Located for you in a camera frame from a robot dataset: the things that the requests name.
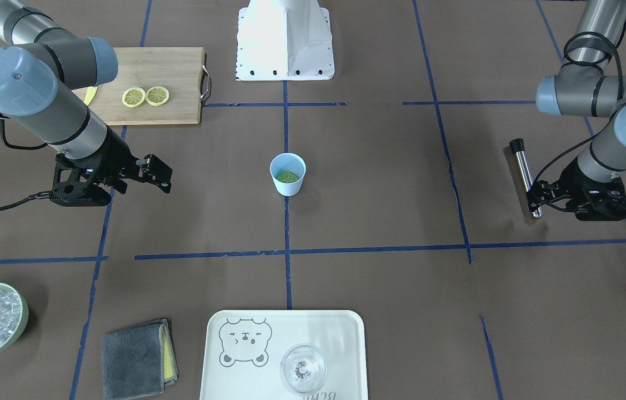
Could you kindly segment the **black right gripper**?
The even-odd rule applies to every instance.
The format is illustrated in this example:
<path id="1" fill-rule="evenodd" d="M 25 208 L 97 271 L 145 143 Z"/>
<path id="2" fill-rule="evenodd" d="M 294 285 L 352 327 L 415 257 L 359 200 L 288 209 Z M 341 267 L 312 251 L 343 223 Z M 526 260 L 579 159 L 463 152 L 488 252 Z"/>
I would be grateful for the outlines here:
<path id="1" fill-rule="evenodd" d="M 105 187 L 125 193 L 125 180 L 132 179 L 170 193 L 172 174 L 171 167 L 156 155 L 137 158 L 120 137 L 107 136 L 87 157 L 69 159 L 57 154 L 49 200 L 62 207 L 104 207 L 112 200 Z"/>

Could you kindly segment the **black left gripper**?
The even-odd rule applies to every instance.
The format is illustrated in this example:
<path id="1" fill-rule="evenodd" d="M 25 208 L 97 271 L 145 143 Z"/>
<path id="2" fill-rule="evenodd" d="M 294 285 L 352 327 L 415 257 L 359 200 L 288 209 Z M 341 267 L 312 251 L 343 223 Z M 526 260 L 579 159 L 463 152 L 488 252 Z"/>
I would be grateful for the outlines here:
<path id="1" fill-rule="evenodd" d="M 561 203 L 561 210 L 580 221 L 622 221 L 626 219 L 626 192 L 620 178 L 600 182 L 587 177 L 577 159 L 561 172 L 557 181 L 536 181 L 526 192 L 528 211 Z"/>

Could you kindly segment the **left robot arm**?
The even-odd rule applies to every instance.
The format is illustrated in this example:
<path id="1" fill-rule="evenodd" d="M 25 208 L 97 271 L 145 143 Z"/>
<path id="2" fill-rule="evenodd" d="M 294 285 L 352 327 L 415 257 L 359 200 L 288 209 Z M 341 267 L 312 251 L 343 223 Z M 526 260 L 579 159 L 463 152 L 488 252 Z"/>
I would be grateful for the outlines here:
<path id="1" fill-rule="evenodd" d="M 530 213 L 541 207 L 572 213 L 580 221 L 626 219 L 626 75 L 618 55 L 626 1 L 589 1 L 577 32 L 565 43 L 558 73 L 540 82 L 535 103 L 552 116 L 605 117 L 599 133 L 555 182 L 540 176 L 528 187 Z"/>

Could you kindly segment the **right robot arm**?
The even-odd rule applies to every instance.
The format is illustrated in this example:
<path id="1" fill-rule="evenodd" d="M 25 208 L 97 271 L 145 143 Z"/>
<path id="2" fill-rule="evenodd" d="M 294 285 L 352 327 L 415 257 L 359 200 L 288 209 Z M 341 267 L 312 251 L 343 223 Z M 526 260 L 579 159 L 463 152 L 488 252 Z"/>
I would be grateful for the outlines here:
<path id="1" fill-rule="evenodd" d="M 0 118 L 10 119 L 56 150 L 52 188 L 26 202 L 48 199 L 62 207 L 104 207 L 108 188 L 127 181 L 171 191 L 172 169 L 149 154 L 133 156 L 76 94 L 113 81 L 119 71 L 104 39 L 79 38 L 21 1 L 0 1 Z"/>

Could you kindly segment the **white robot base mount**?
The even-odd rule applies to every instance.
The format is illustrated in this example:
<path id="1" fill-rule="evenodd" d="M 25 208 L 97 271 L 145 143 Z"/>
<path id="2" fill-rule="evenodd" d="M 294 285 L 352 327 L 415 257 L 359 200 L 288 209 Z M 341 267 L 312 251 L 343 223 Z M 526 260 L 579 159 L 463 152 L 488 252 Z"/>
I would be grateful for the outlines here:
<path id="1" fill-rule="evenodd" d="M 330 13 L 318 1 L 250 1 L 237 23 L 238 81 L 334 78 Z"/>

